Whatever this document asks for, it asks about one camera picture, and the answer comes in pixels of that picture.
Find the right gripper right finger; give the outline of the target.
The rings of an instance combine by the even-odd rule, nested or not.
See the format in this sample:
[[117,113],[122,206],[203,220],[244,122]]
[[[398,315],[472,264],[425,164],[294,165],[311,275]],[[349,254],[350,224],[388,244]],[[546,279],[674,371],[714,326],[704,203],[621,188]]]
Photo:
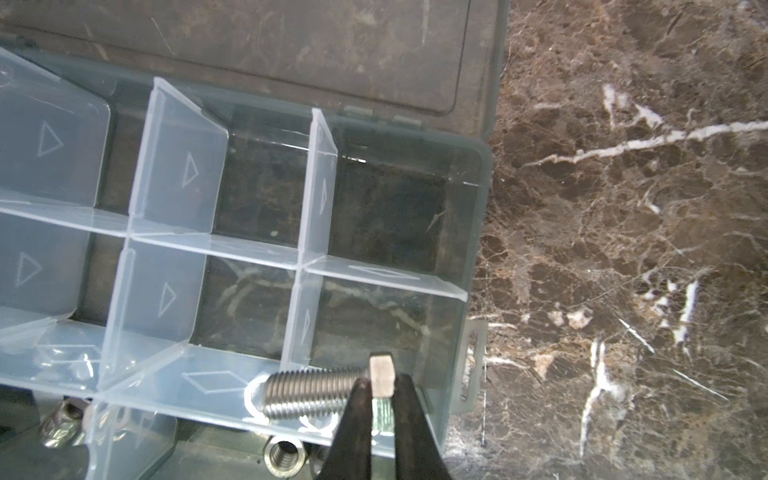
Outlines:
[[452,477],[422,409],[412,378],[398,374],[392,407],[395,420],[395,476],[399,480]]

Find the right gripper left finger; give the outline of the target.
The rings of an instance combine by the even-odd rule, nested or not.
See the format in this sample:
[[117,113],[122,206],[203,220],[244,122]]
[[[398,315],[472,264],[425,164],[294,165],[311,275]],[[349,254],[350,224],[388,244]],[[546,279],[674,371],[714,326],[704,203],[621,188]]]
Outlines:
[[372,388],[356,380],[318,479],[370,479],[372,447]]

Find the silver hex nuts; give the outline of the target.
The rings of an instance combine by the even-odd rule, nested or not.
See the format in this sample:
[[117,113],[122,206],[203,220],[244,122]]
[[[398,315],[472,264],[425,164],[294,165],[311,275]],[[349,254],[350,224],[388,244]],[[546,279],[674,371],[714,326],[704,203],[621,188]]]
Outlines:
[[275,435],[264,446],[263,463],[277,479],[317,479],[329,450],[292,436]]

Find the silver hex bolt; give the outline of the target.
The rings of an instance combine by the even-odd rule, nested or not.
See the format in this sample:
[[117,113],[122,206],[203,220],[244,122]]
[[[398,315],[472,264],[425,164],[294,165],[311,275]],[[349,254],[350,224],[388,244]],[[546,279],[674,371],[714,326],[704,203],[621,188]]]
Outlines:
[[389,399],[397,372],[390,353],[372,353],[366,367],[280,371],[263,384],[262,412],[270,419],[317,417],[340,413],[359,379],[373,399]]

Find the silver wing nuts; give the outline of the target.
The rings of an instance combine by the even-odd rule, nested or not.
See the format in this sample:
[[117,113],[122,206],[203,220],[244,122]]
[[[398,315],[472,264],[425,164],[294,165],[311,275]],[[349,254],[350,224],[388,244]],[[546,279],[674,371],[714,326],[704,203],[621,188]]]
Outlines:
[[89,422],[88,399],[66,397],[41,423],[41,444],[49,449],[77,447],[85,444]]

